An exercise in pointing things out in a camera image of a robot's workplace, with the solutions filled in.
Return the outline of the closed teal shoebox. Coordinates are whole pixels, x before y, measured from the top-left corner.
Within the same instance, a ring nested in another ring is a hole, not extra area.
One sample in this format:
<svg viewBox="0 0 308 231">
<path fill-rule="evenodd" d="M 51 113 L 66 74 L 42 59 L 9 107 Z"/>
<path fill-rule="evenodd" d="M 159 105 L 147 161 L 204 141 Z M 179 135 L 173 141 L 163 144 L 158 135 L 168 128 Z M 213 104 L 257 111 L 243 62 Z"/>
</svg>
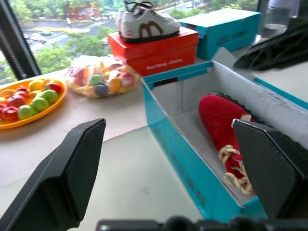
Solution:
<svg viewBox="0 0 308 231">
<path fill-rule="evenodd" d="M 181 26 L 198 32 L 197 57 L 210 60 L 224 47 L 235 51 L 254 43 L 262 14 L 225 8 L 180 19 Z"/>
</svg>

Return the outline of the yellow toy lemon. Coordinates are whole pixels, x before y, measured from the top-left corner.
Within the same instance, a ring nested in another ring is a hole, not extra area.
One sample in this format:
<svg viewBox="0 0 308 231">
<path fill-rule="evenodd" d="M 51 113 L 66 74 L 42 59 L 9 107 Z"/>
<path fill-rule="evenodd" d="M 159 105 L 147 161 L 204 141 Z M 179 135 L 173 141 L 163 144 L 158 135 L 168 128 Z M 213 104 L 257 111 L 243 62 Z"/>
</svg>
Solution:
<svg viewBox="0 0 308 231">
<path fill-rule="evenodd" d="M 29 90 L 30 91 L 41 91 L 43 89 L 44 81 L 42 79 L 34 79 L 29 82 Z"/>
</svg>

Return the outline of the black window frame post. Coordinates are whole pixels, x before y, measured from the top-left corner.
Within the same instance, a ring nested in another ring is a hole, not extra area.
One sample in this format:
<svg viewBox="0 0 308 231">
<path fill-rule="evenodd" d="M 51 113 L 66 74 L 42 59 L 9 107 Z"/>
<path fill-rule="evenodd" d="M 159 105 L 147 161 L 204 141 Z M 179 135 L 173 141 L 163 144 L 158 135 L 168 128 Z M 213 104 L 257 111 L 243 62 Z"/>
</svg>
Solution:
<svg viewBox="0 0 308 231">
<path fill-rule="evenodd" d="M 41 75 L 8 0 L 0 0 L 0 50 L 18 80 Z"/>
</svg>

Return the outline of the clear bag of toy fruit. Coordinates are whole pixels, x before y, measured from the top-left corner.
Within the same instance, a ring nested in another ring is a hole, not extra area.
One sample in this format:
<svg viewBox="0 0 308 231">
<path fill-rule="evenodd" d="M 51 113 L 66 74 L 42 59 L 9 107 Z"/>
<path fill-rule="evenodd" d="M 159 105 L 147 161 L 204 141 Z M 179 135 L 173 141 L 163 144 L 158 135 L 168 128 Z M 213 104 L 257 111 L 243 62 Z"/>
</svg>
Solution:
<svg viewBox="0 0 308 231">
<path fill-rule="evenodd" d="M 131 91 L 140 75 L 113 55 L 81 55 L 71 63 L 64 78 L 74 92 L 88 98 L 101 98 Z"/>
</svg>

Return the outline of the clear plastic bottle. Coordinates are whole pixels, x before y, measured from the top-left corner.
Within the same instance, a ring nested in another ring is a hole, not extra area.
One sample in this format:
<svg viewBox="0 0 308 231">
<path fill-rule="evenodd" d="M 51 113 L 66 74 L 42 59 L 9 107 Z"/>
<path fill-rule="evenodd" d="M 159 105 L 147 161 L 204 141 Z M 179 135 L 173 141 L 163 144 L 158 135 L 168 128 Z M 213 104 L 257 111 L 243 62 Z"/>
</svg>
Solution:
<svg viewBox="0 0 308 231">
<path fill-rule="evenodd" d="M 271 39 L 286 32 L 291 19 L 297 18 L 301 0 L 268 0 L 261 37 Z"/>
</svg>

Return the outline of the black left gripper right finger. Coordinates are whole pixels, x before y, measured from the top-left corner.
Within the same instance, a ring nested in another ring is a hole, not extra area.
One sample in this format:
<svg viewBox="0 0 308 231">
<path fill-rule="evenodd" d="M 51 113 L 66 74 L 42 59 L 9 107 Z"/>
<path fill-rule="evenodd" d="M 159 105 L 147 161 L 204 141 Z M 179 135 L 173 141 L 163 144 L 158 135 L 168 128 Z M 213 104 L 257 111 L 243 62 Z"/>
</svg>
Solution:
<svg viewBox="0 0 308 231">
<path fill-rule="evenodd" d="M 269 218 L 308 218 L 308 150 L 264 124 L 232 123 L 247 176 Z"/>
</svg>

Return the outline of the white shoe with brown logo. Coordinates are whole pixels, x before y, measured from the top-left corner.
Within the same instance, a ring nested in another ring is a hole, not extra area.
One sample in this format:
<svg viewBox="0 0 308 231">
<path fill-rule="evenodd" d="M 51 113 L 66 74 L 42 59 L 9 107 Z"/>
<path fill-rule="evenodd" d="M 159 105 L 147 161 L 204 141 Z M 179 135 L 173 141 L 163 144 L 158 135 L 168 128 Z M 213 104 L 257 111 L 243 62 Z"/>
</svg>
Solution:
<svg viewBox="0 0 308 231">
<path fill-rule="evenodd" d="M 125 10 L 117 18 L 117 29 L 125 43 L 151 42 L 177 36 L 180 23 L 157 12 L 149 1 L 124 1 Z"/>
</svg>

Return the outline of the green toy apple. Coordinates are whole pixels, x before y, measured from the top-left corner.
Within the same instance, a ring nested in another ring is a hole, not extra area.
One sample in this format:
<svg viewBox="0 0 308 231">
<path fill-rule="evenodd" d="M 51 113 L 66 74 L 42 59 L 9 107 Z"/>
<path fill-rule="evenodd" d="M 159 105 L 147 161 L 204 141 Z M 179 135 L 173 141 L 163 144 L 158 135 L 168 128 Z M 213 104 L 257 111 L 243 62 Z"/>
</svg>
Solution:
<svg viewBox="0 0 308 231">
<path fill-rule="evenodd" d="M 36 97 L 32 100 L 32 103 L 30 106 L 37 112 L 42 112 L 42 111 L 47 110 L 50 104 L 46 99 L 41 98 L 41 97 Z"/>
<path fill-rule="evenodd" d="M 50 104 L 53 104 L 53 103 L 57 102 L 57 100 L 58 100 L 58 94 L 54 90 L 43 91 L 41 97 L 46 99 Z"/>
<path fill-rule="evenodd" d="M 22 105 L 18 109 L 18 118 L 20 120 L 28 119 L 35 116 L 37 111 L 33 109 L 30 105 Z"/>
</svg>

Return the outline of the red toy apple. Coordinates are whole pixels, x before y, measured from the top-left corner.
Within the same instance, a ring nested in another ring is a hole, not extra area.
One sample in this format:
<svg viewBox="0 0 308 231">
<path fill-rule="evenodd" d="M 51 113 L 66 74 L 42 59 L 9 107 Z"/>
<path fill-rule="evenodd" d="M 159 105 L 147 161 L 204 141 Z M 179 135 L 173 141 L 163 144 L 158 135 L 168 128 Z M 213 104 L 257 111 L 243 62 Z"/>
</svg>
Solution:
<svg viewBox="0 0 308 231">
<path fill-rule="evenodd" d="M 26 104 L 26 99 L 21 95 L 13 95 L 7 100 L 7 106 L 13 106 L 19 108 L 20 106 L 25 104 Z"/>
<path fill-rule="evenodd" d="M 7 122 L 15 122 L 19 120 L 18 116 L 19 109 L 14 106 L 8 106 L 1 110 L 0 118 Z"/>
<path fill-rule="evenodd" d="M 49 90 L 54 90 L 57 94 L 61 94 L 62 91 L 63 91 L 62 85 L 61 85 L 61 84 L 58 84 L 58 83 L 54 83 L 54 82 L 48 83 L 48 84 L 47 84 L 47 88 L 48 88 Z"/>
</svg>

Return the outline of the open teal shoebox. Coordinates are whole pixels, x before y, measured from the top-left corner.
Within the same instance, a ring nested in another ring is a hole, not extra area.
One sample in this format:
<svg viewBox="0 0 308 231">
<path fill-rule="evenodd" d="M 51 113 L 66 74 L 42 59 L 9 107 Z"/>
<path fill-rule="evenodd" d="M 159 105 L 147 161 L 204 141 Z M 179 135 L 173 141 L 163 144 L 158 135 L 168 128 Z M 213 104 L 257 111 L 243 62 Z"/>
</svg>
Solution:
<svg viewBox="0 0 308 231">
<path fill-rule="evenodd" d="M 145 77 L 147 123 L 187 192 L 205 218 L 227 221 L 244 214 L 265 218 L 259 199 L 223 182 L 225 168 L 198 115 L 200 100 L 221 92 L 270 126 L 308 148 L 308 94 L 304 100 L 232 69 L 220 48 L 211 61 Z"/>
</svg>

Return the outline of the orange-red shoebox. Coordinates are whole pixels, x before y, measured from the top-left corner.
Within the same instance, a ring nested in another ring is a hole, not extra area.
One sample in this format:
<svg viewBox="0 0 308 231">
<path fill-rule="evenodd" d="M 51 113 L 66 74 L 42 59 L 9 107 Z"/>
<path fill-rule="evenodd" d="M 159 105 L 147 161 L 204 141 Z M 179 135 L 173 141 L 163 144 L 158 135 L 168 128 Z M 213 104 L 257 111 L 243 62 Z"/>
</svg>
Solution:
<svg viewBox="0 0 308 231">
<path fill-rule="evenodd" d="M 178 36 L 136 44 L 125 43 L 117 32 L 108 35 L 112 55 L 143 77 L 193 64 L 198 42 L 198 32 L 185 27 Z"/>
</svg>

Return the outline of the orange oval plate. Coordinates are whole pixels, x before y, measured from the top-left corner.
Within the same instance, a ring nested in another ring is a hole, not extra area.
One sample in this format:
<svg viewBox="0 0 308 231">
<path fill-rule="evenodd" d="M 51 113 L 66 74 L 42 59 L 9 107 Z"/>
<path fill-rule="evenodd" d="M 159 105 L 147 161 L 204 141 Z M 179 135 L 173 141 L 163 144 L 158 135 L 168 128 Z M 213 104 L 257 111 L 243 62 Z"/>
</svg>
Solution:
<svg viewBox="0 0 308 231">
<path fill-rule="evenodd" d="M 42 79 L 44 81 L 43 89 L 41 91 L 30 91 L 29 90 L 29 82 L 34 79 Z M 0 118 L 0 129 L 9 129 L 14 127 L 19 127 L 28 123 L 31 123 L 43 116 L 47 115 L 48 113 L 52 112 L 55 108 L 57 108 L 60 103 L 63 101 L 66 93 L 67 93 L 67 86 L 64 81 L 59 79 L 52 79 L 52 78 L 39 78 L 36 77 L 34 79 L 24 79 L 12 83 L 8 83 L 6 85 L 0 85 L 0 112 L 7 106 L 7 100 L 13 95 L 21 95 L 26 99 L 26 105 L 31 105 L 32 100 L 36 97 L 41 97 L 43 91 L 48 90 L 47 84 L 48 83 L 58 83 L 61 84 L 63 87 L 63 91 L 61 94 L 58 94 L 57 102 L 50 104 L 49 108 L 42 112 L 37 112 L 35 116 L 32 116 L 28 119 L 18 120 L 15 122 L 7 122 Z"/>
</svg>

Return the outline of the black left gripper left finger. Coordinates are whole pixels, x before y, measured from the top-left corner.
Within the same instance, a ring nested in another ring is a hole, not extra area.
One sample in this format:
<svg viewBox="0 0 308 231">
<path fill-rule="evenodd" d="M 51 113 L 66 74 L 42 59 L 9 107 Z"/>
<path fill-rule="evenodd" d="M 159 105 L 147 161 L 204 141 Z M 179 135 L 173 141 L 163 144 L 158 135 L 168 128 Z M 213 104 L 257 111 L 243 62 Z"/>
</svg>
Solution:
<svg viewBox="0 0 308 231">
<path fill-rule="evenodd" d="M 84 219 L 101 156 L 106 120 L 71 129 L 33 171 L 0 218 L 0 231 L 67 231 Z"/>
</svg>

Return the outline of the red shoe with cream laces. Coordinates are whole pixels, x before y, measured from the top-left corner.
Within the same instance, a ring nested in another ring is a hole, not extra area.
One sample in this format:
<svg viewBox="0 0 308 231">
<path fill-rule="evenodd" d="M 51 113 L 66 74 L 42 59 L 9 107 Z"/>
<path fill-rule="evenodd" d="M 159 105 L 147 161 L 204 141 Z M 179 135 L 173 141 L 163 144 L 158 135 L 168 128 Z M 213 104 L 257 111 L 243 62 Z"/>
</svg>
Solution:
<svg viewBox="0 0 308 231">
<path fill-rule="evenodd" d="M 203 97 L 198 107 L 200 119 L 207 130 L 220 161 L 226 168 L 223 180 L 241 193 L 250 195 L 253 187 L 243 165 L 232 122 L 235 119 L 263 123 L 232 97 L 213 92 Z"/>
</svg>

